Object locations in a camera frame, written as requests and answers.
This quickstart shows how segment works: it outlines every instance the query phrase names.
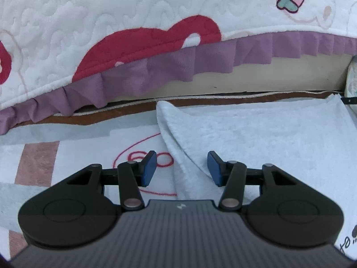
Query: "white towel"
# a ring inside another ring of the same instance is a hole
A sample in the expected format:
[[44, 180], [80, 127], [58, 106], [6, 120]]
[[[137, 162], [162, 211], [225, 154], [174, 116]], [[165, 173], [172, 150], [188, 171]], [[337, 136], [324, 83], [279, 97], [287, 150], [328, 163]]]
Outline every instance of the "white towel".
[[[175, 160], [179, 199], [218, 202], [223, 188], [215, 186], [209, 174], [210, 150], [224, 161], [238, 160], [249, 168], [273, 163], [340, 205], [345, 222], [336, 245], [357, 258], [357, 244], [352, 244], [357, 224], [357, 129], [339, 95], [204, 112], [180, 110], [167, 102], [157, 106], [161, 134]], [[244, 204], [257, 196], [258, 188], [247, 186]], [[344, 249], [346, 237], [351, 243]]]

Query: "red heart pattern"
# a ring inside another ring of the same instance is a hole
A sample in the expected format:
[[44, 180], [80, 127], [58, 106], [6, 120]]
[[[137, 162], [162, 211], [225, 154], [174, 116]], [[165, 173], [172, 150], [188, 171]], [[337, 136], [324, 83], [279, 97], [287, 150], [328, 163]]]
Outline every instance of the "red heart pattern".
[[10, 75], [11, 71], [11, 55], [6, 50], [3, 43], [0, 41], [0, 85], [2, 85]]
[[72, 81], [160, 53], [177, 51], [185, 39], [197, 33], [199, 44], [221, 41], [217, 24], [206, 16], [192, 16], [173, 25], [169, 30], [135, 28], [117, 31], [95, 44], [79, 64]]

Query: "purple bed skirt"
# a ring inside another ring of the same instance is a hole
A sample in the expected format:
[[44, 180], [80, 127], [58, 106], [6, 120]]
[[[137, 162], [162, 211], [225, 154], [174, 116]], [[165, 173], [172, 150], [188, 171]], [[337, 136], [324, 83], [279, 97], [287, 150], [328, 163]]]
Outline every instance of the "purple bed skirt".
[[265, 33], [187, 47], [97, 73], [0, 111], [0, 134], [16, 124], [55, 113], [71, 116], [85, 106], [104, 107], [118, 96], [142, 96], [166, 83], [192, 81], [197, 73], [230, 73], [244, 63], [270, 64], [272, 57], [357, 54], [355, 38], [308, 31]]

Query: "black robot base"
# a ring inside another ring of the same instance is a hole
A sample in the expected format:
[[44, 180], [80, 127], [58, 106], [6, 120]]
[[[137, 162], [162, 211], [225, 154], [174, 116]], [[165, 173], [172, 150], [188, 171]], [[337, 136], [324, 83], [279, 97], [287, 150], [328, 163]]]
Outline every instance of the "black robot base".
[[[273, 164], [250, 169], [211, 151], [208, 169], [225, 186], [212, 200], [151, 200], [157, 155], [117, 169], [92, 164], [27, 201], [19, 224], [29, 246], [14, 268], [347, 268], [334, 247], [343, 225], [340, 207]], [[104, 196], [118, 185], [120, 205]], [[245, 185], [260, 196], [242, 205]]]

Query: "logo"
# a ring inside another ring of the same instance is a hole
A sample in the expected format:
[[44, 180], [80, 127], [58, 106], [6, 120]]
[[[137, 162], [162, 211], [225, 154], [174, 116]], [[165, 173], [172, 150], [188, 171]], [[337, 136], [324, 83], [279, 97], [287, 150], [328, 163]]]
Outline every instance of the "logo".
[[179, 204], [179, 205], [177, 205], [177, 208], [180, 209], [180, 210], [183, 210], [185, 207], [186, 207], [185, 204]]

